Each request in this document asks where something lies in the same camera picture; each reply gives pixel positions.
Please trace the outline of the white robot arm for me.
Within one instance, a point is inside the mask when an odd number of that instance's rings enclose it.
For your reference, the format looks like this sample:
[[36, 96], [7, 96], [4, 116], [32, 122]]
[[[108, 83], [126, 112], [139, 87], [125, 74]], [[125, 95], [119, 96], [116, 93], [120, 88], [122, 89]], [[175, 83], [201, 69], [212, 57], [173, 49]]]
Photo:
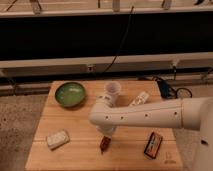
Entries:
[[110, 97], [102, 95], [92, 107], [89, 120], [103, 135], [112, 135], [116, 126], [198, 130], [193, 171], [213, 171], [213, 97], [112, 107]]

